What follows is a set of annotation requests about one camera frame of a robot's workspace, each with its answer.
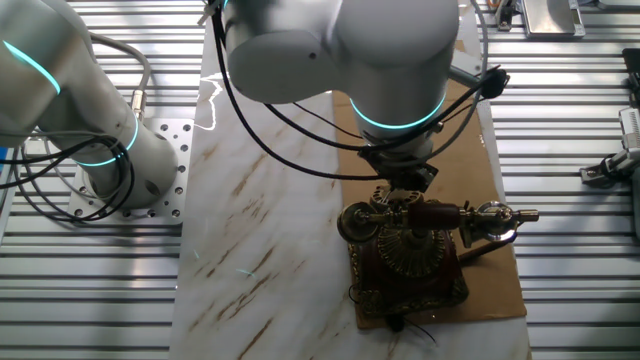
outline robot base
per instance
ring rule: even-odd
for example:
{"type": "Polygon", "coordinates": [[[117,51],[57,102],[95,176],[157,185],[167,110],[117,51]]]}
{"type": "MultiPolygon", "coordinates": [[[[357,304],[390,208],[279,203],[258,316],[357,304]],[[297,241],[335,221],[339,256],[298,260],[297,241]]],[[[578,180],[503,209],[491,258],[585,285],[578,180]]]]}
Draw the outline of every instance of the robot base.
{"type": "MultiPolygon", "coordinates": [[[[187,197],[189,161],[193,141],[194,121],[190,119],[145,119],[145,125],[154,133],[164,136],[175,149],[178,157],[176,179],[166,194],[146,209],[122,210],[113,215],[82,226],[134,226],[166,227],[182,224],[187,197]]],[[[88,176],[78,167],[73,186],[81,192],[87,191],[88,176]]],[[[68,212],[91,214],[103,205],[101,200],[71,193],[68,212]]]]}

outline white robotic arm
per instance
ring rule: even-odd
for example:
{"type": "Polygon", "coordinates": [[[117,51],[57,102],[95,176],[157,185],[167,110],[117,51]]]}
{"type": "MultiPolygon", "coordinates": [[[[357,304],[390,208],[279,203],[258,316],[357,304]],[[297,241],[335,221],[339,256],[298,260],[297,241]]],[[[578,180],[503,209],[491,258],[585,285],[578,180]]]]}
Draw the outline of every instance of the white robotic arm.
{"type": "Polygon", "coordinates": [[[231,79],[253,100],[340,90],[371,143],[425,123],[443,104],[454,0],[231,0],[224,19],[231,79]]]}
{"type": "MultiPolygon", "coordinates": [[[[111,135],[127,149],[135,173],[124,208],[156,201],[177,173],[173,148],[149,131],[97,64],[89,32],[64,0],[0,1],[0,145],[15,147],[36,126],[44,132],[111,135]]],[[[61,150],[87,138],[51,136],[61,150]]],[[[94,192],[118,186],[113,154],[103,145],[72,156],[94,192]]]]}

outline slotted metal table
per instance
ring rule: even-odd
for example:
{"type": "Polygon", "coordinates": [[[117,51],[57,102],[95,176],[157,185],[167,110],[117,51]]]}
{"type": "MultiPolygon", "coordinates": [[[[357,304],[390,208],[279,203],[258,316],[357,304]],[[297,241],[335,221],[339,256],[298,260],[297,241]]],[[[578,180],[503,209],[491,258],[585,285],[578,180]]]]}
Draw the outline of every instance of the slotted metal table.
{"type": "MultiPolygon", "coordinates": [[[[147,117],[194,117],[201,1],[71,4],[91,31],[149,57],[155,75],[147,117]]],[[[640,359],[640,247],[629,187],[589,189],[578,176],[621,148],[617,114],[628,106],[621,52],[640,47],[640,13],[582,11],[587,36],[578,41],[527,41],[519,16],[509,33],[491,27],[490,62],[512,77],[491,102],[499,162],[509,203],[542,215],[515,246],[533,358],[640,359]]],[[[95,50],[128,98],[140,66],[115,50],[95,50]]],[[[63,172],[71,180],[74,165],[63,172]]],[[[41,186],[66,205],[61,181],[47,177],[41,186]]],[[[0,358],[168,358],[179,229],[68,229],[37,216],[19,193],[7,220],[0,358]]]]}

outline metal bracket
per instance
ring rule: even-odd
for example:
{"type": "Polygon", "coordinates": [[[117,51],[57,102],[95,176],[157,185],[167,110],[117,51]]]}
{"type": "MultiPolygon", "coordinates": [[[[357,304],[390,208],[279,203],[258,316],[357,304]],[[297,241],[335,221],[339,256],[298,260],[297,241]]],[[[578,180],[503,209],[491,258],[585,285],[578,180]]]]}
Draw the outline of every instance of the metal bracket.
{"type": "Polygon", "coordinates": [[[516,13],[515,0],[502,0],[496,11],[496,25],[500,31],[511,31],[513,15],[516,13]]]}
{"type": "MultiPolygon", "coordinates": [[[[176,179],[167,193],[156,203],[146,209],[123,210],[113,215],[82,224],[82,227],[132,226],[132,227],[166,227],[182,224],[187,197],[187,180],[189,178],[189,161],[193,142],[194,121],[190,119],[146,119],[145,126],[164,136],[178,156],[178,172],[176,179]]],[[[78,167],[73,186],[79,191],[87,191],[89,181],[82,168],[78,167]]],[[[102,206],[102,201],[71,194],[69,200],[70,213],[81,210],[90,214],[102,206]]]]}

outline brown cardboard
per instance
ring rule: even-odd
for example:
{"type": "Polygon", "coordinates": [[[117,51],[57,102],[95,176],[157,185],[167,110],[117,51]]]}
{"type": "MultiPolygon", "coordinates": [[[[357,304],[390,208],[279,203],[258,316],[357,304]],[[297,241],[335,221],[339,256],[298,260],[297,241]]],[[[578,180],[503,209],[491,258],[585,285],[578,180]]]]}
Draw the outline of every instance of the brown cardboard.
{"type": "MultiPolygon", "coordinates": [[[[454,82],[450,82],[450,89],[453,91],[448,92],[445,108],[457,98],[460,91],[466,91],[464,87],[454,82]]],[[[338,126],[357,132],[349,100],[344,94],[334,92],[334,111],[338,126]]],[[[435,148],[438,148],[457,129],[465,113],[447,123],[444,131],[434,136],[435,148]]],[[[357,139],[341,132],[337,132],[337,138],[341,143],[358,144],[357,139]]],[[[355,152],[341,150],[339,160],[341,174],[375,174],[355,152]]],[[[458,140],[429,163],[437,167],[440,172],[427,191],[426,199],[438,199],[460,206],[469,200],[471,206],[476,207],[489,200],[498,200],[477,115],[474,115],[458,140]]],[[[380,182],[343,181],[342,197],[345,206],[354,202],[368,201],[377,184],[380,182]]],[[[458,254],[469,251],[463,247],[457,231],[454,232],[454,238],[458,254]]],[[[485,244],[485,241],[479,241],[474,248],[485,244]]],[[[472,265],[464,267],[463,273],[469,288],[469,297],[463,304],[412,314],[408,318],[416,323],[432,324],[504,319],[527,314],[511,245],[484,255],[472,265]]],[[[357,306],[356,316],[358,327],[361,329],[386,326],[381,319],[363,317],[357,306]]]]}

